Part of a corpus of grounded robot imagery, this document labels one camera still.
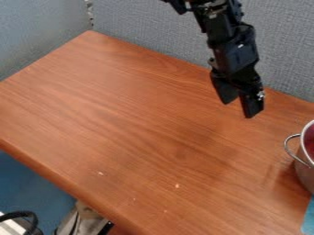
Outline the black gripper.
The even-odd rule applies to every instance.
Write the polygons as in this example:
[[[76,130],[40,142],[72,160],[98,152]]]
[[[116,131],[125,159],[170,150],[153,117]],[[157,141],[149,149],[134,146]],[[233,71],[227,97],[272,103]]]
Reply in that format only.
[[[251,25],[205,24],[207,45],[212,50],[209,60],[211,82],[220,102],[227,105],[237,98],[245,118],[263,111],[264,91],[255,70],[259,53],[255,42],[255,29]]]

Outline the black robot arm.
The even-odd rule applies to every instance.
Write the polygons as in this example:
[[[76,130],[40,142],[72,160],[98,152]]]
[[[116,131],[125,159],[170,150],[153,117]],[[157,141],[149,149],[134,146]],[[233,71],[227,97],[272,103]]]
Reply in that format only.
[[[174,12],[193,14],[207,46],[213,53],[208,60],[209,78],[216,95],[224,105],[240,99],[245,118],[263,111],[264,92],[261,78],[255,70],[259,53],[255,28],[241,17],[237,0],[161,0]]]

